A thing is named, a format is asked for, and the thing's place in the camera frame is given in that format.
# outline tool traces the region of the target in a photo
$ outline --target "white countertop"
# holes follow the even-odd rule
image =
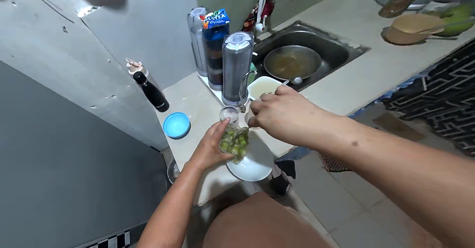
[[[300,94],[325,110],[349,115],[475,38],[475,28],[472,27],[462,33],[458,40],[429,39],[421,45],[391,45],[381,38],[380,33],[392,20],[379,17],[379,9],[380,6],[374,0],[324,0],[273,29],[277,31],[301,20],[348,39],[350,43],[371,48]],[[222,106],[196,73],[166,88],[163,93],[170,103],[170,109],[164,113],[157,112],[160,123],[172,112],[184,112],[191,120],[191,131],[185,138],[167,138],[181,169],[206,129],[219,120]],[[276,157],[293,148],[272,138],[262,129],[258,129],[257,133]],[[238,179],[225,165],[221,165],[205,175],[202,182],[195,204],[207,202],[238,182]]]

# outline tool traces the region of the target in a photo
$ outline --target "white bowl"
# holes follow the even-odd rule
[[[272,171],[274,155],[256,133],[250,131],[249,147],[244,159],[239,164],[228,161],[226,165],[229,171],[239,179],[259,181],[265,179]]]
[[[262,94],[270,93],[280,85],[282,85],[282,82],[278,80],[275,80],[269,76],[261,76],[260,78],[254,80],[254,82],[252,82],[249,86],[247,86],[249,98],[255,101],[256,99],[259,99]]]

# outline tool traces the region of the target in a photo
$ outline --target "blue container lid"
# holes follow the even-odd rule
[[[172,139],[181,139],[190,132],[191,124],[184,113],[172,113],[163,122],[164,133]]]

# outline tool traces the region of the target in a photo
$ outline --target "plastic bag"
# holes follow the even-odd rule
[[[229,124],[219,141],[219,149],[226,154],[234,155],[231,162],[239,164],[247,154],[249,146],[249,128]]]

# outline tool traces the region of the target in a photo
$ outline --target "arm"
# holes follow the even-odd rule
[[[254,101],[271,136],[340,159],[449,247],[475,247],[475,162],[325,111],[289,87]]]
[[[222,153],[218,148],[228,124],[229,118],[213,124],[206,131],[193,156],[151,215],[140,237],[138,248],[181,247],[185,239],[193,197],[203,172],[212,165],[232,157]]]

